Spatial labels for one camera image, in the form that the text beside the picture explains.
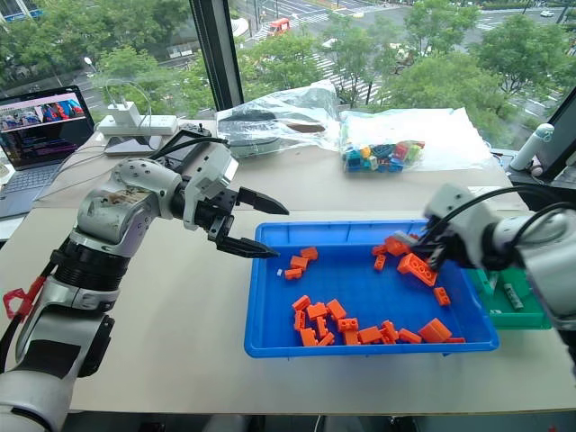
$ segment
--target white bottle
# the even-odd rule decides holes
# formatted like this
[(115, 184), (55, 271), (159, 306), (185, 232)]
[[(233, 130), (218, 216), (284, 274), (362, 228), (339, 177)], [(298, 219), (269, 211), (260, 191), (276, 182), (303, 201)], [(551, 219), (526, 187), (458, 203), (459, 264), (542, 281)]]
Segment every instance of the white bottle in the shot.
[(524, 144), (517, 155), (514, 156), (512, 162), (510, 162), (510, 167), (517, 171), (525, 170), (542, 145), (552, 139), (553, 133), (554, 126), (552, 124), (542, 123), (538, 126), (534, 133), (530, 135), (526, 144)]

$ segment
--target clear plastic bag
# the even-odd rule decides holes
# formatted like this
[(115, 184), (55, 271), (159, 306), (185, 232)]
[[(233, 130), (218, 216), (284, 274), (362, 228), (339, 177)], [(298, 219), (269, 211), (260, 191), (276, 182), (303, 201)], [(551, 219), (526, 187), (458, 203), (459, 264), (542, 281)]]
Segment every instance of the clear plastic bag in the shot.
[(438, 171), (494, 164), (464, 108), (344, 111), (340, 117), (346, 171)]
[(259, 97), (217, 114), (236, 158), (315, 145), (338, 150), (338, 98), (328, 80)]

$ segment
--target blue plastic tray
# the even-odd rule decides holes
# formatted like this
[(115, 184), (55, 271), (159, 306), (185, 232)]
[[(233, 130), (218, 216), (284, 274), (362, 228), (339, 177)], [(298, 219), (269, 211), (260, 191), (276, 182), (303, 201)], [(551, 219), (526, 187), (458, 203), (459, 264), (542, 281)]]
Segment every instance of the blue plastic tray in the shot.
[[(372, 246), (382, 244), (394, 231), (420, 233), (422, 220), (334, 221), (264, 223), (256, 240), (273, 247), (280, 256), (255, 259), (248, 297), (244, 348), (253, 357), (375, 355), (404, 353), (461, 353), (490, 351), (499, 346), (496, 330), (484, 311), (466, 272), (446, 263), (436, 286), (444, 286), (452, 304), (440, 307), (432, 288), (396, 267), (401, 256), (386, 254), (382, 272), (374, 270)], [(309, 264), (301, 279), (287, 281), (278, 269), (290, 268), (292, 255), (315, 246), (318, 261)], [(396, 329), (417, 332), (439, 318), (463, 344), (404, 344), (344, 346), (332, 319), (333, 346), (302, 346), (293, 329), (292, 304), (307, 294), (312, 303), (336, 298), (349, 318), (357, 317), (360, 329), (380, 327), (391, 320)]]

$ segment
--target green plastic bin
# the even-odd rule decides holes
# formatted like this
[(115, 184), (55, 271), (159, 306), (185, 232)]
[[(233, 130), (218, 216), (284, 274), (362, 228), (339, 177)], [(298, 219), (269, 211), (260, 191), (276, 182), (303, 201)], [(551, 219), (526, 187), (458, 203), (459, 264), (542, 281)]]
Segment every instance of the green plastic bin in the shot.
[[(542, 306), (528, 284), (524, 270), (509, 268), (494, 273), (497, 273), (498, 282), (495, 289), (492, 289), (489, 278), (483, 270), (468, 270), (468, 275), (476, 287), (484, 309), (490, 314), (496, 329), (549, 329), (551, 327)], [(512, 284), (514, 291), (524, 304), (523, 309), (514, 310), (504, 293), (503, 284)]]

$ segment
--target white power strip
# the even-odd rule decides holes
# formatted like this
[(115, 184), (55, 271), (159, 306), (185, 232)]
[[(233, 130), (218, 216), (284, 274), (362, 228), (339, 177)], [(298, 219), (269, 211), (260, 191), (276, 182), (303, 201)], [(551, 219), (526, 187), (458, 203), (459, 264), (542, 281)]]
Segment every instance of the white power strip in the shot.
[(149, 116), (146, 117), (142, 124), (138, 126), (130, 125), (119, 125), (116, 120), (111, 116), (107, 115), (100, 121), (98, 125), (98, 130), (104, 135), (142, 135), (142, 136), (152, 136), (152, 135), (174, 135), (178, 129), (178, 119), (175, 115), (153, 115), (152, 119)]

